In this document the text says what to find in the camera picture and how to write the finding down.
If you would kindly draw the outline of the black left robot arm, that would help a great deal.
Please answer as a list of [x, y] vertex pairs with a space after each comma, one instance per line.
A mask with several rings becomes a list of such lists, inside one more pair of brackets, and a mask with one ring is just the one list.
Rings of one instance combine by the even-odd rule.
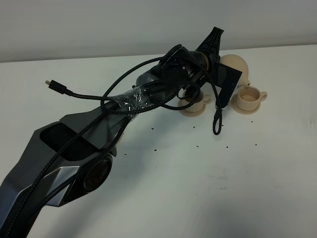
[[0, 186], [0, 235], [24, 238], [40, 210], [62, 206], [96, 190], [107, 179], [116, 144], [127, 125], [141, 113], [169, 102], [181, 89], [197, 100], [205, 83], [214, 84], [223, 30], [214, 27], [195, 51], [182, 45], [152, 59], [154, 66], [137, 78], [133, 88], [110, 96], [80, 95], [49, 81], [50, 89], [100, 106], [37, 129], [21, 158]]

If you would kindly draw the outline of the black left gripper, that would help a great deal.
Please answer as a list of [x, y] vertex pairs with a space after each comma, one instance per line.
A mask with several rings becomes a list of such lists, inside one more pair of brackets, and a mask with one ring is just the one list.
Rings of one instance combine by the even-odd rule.
[[[215, 84], [216, 64], [219, 63], [220, 40], [224, 30], [214, 27], [195, 51], [185, 47], [173, 47], [158, 63], [158, 79], [169, 81], [190, 81], [200, 87], [206, 82]], [[190, 86], [183, 97], [191, 102], [202, 100], [201, 90]]]

